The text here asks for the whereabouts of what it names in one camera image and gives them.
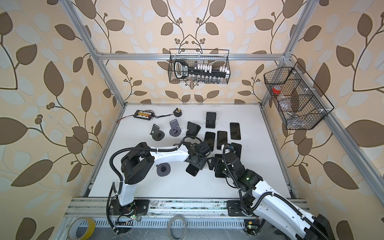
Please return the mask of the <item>black phone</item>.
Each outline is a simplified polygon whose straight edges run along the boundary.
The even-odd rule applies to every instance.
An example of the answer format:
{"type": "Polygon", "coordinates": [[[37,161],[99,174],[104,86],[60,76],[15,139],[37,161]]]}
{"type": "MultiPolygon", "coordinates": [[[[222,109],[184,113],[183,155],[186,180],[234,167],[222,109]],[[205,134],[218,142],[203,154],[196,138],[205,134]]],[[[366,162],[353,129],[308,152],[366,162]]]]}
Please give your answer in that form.
{"type": "Polygon", "coordinates": [[[216,133],[214,133],[214,132],[206,132],[205,133],[205,142],[208,144],[211,152],[214,151],[215,138],[216,138],[216,133]]]}
{"type": "Polygon", "coordinates": [[[218,131],[217,132],[217,149],[221,150],[223,145],[228,143],[228,132],[218,131]]]}
{"type": "Polygon", "coordinates": [[[230,123],[230,132],[232,140],[241,140],[241,130],[239,123],[230,123]]]}
{"type": "Polygon", "coordinates": [[[231,143],[236,156],[241,159],[242,145],[237,143],[231,143]]]}

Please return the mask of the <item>black folding phone stand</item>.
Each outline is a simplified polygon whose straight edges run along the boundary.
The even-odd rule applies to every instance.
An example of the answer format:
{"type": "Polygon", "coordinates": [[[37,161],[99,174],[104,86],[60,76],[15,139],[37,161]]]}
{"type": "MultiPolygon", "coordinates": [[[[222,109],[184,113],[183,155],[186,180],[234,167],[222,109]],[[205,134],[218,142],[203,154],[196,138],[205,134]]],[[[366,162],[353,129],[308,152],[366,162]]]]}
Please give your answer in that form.
{"type": "Polygon", "coordinates": [[[195,139],[200,130],[201,130],[200,125],[197,125],[192,122],[188,122],[186,136],[189,138],[195,139]]]}

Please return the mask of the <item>purple round phone stand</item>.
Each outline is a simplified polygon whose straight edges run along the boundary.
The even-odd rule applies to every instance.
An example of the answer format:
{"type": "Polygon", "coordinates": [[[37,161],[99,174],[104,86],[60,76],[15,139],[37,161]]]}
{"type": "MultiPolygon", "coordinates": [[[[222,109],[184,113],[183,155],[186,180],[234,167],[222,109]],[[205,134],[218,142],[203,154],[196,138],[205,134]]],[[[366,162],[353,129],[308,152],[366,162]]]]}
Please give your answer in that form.
{"type": "Polygon", "coordinates": [[[178,137],[181,134],[182,130],[180,128],[178,120],[174,119],[170,121],[170,127],[171,129],[169,133],[172,137],[178,137]]]}

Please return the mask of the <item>dark round stand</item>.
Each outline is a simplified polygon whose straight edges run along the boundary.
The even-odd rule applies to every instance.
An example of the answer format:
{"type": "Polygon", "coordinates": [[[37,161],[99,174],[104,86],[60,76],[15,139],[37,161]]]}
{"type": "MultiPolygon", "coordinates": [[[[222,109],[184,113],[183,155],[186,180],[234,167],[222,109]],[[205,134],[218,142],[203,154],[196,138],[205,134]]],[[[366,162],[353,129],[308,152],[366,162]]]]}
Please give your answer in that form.
{"type": "Polygon", "coordinates": [[[163,164],[157,165],[157,175],[159,177],[165,177],[169,175],[170,172],[171,172],[171,166],[169,163],[163,163],[163,164]]]}

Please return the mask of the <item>black round stand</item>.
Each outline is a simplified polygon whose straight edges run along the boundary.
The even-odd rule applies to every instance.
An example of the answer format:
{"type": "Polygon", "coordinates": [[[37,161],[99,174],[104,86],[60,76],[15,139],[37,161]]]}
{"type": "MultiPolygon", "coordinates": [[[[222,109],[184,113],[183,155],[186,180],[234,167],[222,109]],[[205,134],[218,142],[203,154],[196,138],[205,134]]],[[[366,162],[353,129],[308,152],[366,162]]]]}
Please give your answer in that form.
{"type": "Polygon", "coordinates": [[[155,141],[161,141],[165,137],[165,133],[161,131],[160,127],[156,124],[153,124],[150,135],[155,141]]]}

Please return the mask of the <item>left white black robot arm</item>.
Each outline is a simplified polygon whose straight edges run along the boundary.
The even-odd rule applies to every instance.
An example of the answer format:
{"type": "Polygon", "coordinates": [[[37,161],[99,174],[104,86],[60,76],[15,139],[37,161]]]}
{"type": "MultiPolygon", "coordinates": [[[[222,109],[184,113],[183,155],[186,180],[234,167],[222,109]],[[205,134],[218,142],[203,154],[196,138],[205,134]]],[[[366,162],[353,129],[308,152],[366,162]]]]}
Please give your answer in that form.
{"type": "Polygon", "coordinates": [[[111,187],[117,194],[117,200],[121,207],[126,207],[134,202],[137,184],[149,173],[153,165],[164,165],[171,162],[186,162],[188,169],[201,171],[211,149],[207,142],[197,137],[197,143],[186,141],[184,137],[181,142],[172,147],[155,148],[147,143],[139,143],[135,147],[124,148],[116,151],[109,159],[110,168],[119,178],[119,187],[111,187]]]}

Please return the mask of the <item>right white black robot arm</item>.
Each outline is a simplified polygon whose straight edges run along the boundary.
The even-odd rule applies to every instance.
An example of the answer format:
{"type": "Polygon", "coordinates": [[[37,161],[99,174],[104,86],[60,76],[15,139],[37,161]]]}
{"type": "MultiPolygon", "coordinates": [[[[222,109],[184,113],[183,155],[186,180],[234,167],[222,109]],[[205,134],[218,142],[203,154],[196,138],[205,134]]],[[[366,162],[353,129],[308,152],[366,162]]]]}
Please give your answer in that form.
{"type": "Polygon", "coordinates": [[[224,145],[221,158],[208,158],[210,170],[233,181],[245,215],[256,215],[290,240],[333,240],[329,220],[299,208],[275,191],[266,180],[241,163],[231,145],[224,145]]]}

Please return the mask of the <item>black rear phone stand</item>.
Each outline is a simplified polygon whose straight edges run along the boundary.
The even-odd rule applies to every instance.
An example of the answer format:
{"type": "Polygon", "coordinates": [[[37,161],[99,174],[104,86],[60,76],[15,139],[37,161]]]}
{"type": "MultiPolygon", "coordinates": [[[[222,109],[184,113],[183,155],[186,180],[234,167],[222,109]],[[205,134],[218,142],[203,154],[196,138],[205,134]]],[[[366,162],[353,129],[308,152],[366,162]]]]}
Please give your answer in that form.
{"type": "Polygon", "coordinates": [[[216,128],[216,117],[217,117],[217,113],[207,112],[207,114],[206,114],[206,129],[215,129],[216,128]]]}

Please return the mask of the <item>black yellow round connector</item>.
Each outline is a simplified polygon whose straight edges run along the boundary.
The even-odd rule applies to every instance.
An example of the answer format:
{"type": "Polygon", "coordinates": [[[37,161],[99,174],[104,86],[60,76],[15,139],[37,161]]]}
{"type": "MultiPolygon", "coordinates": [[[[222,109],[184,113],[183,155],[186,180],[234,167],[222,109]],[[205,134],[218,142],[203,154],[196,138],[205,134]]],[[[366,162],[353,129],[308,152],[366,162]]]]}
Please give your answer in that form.
{"type": "Polygon", "coordinates": [[[178,118],[178,117],[181,117],[181,116],[182,116],[182,110],[179,109],[179,108],[176,108],[176,109],[174,110],[173,114],[174,114],[174,116],[177,117],[177,118],[178,118]]]}

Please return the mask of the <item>black power adapter board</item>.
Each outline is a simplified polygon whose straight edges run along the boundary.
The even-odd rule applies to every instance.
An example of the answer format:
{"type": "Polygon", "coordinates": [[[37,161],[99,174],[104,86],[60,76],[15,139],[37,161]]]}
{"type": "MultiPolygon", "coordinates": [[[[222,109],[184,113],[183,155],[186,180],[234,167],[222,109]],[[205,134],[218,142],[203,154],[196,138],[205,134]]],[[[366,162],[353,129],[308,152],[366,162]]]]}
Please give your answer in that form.
{"type": "Polygon", "coordinates": [[[141,120],[148,120],[150,121],[155,117],[155,114],[151,111],[142,111],[142,110],[137,110],[134,115],[134,118],[141,119],[141,120]]]}

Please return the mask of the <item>black tool in basket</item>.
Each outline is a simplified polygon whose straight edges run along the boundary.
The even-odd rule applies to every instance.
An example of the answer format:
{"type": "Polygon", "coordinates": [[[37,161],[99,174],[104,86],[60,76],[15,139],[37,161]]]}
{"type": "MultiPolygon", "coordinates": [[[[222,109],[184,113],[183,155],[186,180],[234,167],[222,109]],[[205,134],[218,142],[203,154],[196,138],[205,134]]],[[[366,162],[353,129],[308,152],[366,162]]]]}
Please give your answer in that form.
{"type": "Polygon", "coordinates": [[[173,72],[178,79],[186,78],[218,78],[229,79],[231,72],[227,67],[214,65],[199,64],[197,61],[192,63],[192,66],[184,60],[176,60],[173,65],[173,72]]]}

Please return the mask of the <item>yellow tape roll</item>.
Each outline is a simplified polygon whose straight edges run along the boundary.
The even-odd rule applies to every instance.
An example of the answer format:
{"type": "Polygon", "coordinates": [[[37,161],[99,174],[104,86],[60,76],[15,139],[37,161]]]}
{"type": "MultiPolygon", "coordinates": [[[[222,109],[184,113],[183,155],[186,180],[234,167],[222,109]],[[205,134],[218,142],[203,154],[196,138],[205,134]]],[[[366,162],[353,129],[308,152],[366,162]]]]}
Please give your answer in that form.
{"type": "Polygon", "coordinates": [[[96,229],[96,221],[92,218],[78,218],[67,231],[68,240],[88,240],[96,229]]]}

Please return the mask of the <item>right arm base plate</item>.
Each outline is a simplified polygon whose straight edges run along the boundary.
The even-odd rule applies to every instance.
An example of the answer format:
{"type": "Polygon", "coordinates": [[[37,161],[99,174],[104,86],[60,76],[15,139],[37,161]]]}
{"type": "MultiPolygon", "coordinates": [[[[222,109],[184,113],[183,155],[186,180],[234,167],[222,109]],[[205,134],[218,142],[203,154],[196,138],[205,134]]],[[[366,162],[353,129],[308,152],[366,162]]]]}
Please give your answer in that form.
{"type": "Polygon", "coordinates": [[[230,217],[247,217],[243,212],[240,200],[228,200],[227,210],[230,217]]]}

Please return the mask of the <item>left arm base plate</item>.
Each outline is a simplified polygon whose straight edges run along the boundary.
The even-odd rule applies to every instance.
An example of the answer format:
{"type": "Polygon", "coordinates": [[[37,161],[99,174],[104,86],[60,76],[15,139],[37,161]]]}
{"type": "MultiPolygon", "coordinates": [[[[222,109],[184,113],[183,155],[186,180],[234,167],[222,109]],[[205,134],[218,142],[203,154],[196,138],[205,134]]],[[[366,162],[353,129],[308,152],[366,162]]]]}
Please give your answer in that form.
{"type": "Polygon", "coordinates": [[[149,200],[134,200],[132,203],[121,206],[117,199],[110,200],[110,204],[107,207],[108,213],[112,216],[120,215],[141,215],[146,214],[149,210],[149,200]]]}

